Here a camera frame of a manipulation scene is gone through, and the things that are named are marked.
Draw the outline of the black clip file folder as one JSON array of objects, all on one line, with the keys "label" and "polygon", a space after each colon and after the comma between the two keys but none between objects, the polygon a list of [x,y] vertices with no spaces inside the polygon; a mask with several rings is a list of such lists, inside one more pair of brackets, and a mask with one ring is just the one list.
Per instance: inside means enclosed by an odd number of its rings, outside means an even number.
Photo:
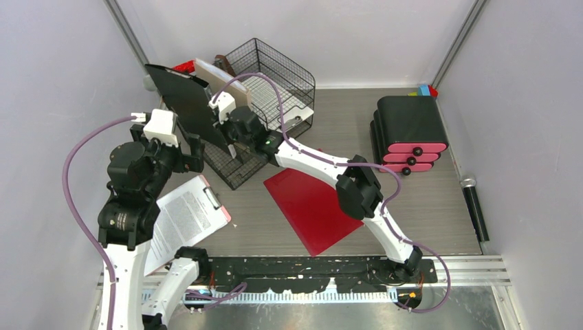
[{"label": "black clip file folder", "polygon": [[218,115],[208,106],[212,96],[208,82],[162,65],[146,64],[144,67],[186,132],[199,135],[233,159],[239,157],[218,127]]}]

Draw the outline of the beige folder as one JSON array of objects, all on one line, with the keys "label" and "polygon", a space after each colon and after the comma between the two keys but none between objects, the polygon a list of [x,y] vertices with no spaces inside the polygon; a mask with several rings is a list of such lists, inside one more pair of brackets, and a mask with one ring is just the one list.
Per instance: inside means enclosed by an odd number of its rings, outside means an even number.
[{"label": "beige folder", "polygon": [[[213,95],[220,92],[233,79],[233,76],[229,75],[226,71],[200,58],[195,59],[195,75],[210,85]],[[238,107],[249,106],[252,103],[251,91],[238,80],[226,87],[225,92],[229,93],[235,99],[236,106]]]}]

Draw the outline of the black pink drawer cabinet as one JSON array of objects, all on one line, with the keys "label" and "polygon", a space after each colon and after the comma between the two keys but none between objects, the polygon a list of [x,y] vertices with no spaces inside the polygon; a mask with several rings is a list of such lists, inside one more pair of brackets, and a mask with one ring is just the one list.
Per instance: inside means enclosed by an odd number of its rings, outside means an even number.
[{"label": "black pink drawer cabinet", "polygon": [[432,169],[449,147],[431,96],[384,96],[369,124],[373,159],[402,175]]}]

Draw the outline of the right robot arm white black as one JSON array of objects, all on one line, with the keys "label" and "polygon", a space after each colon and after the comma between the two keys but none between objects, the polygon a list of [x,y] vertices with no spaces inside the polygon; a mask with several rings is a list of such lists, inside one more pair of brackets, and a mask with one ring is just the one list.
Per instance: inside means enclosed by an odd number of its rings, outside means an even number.
[{"label": "right robot arm white black", "polygon": [[267,129],[248,106],[209,107],[217,117],[215,127],[227,141],[238,142],[276,166],[304,173],[334,189],[341,211],[362,221],[380,242],[393,262],[395,278],[406,283],[417,277],[423,253],[388,211],[389,200],[383,196],[373,172],[376,164],[360,155],[351,159],[336,157],[305,146],[288,136],[286,122],[280,129]]}]

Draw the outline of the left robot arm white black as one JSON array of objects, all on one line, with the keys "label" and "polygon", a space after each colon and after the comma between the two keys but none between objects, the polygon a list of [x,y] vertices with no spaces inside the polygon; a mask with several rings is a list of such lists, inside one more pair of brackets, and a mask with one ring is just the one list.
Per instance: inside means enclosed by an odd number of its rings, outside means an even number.
[{"label": "left robot arm white black", "polygon": [[144,129],[130,129],[133,141],[115,147],[110,154],[107,188],[110,196],[98,215],[98,245],[104,250],[104,269],[112,278],[103,286],[99,329],[167,329],[169,317],[191,284],[211,277],[208,253],[199,247],[182,246],[175,252],[170,271],[157,288],[158,299],[142,306],[147,254],[160,214],[157,199],[173,173],[204,168],[204,143],[186,134],[190,147],[148,140]]}]

